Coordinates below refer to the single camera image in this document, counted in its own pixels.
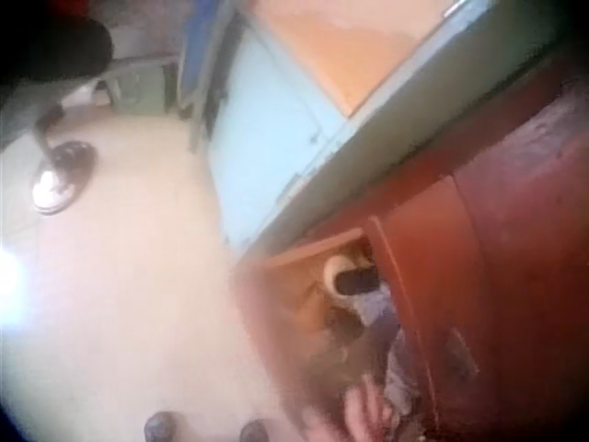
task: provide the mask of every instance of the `tiled floor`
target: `tiled floor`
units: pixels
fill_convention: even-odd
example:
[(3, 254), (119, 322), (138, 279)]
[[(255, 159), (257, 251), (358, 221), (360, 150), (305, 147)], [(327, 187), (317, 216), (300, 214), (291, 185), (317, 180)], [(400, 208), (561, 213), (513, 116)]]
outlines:
[(187, 126), (107, 112), (52, 142), (73, 138), (96, 146), (98, 168), (54, 217), (30, 207), (30, 136), (0, 156), (2, 241), (21, 271), (0, 291), (5, 406), (55, 442), (139, 442), (158, 410), (179, 413), (182, 442), (237, 440), (252, 416), (277, 415)]

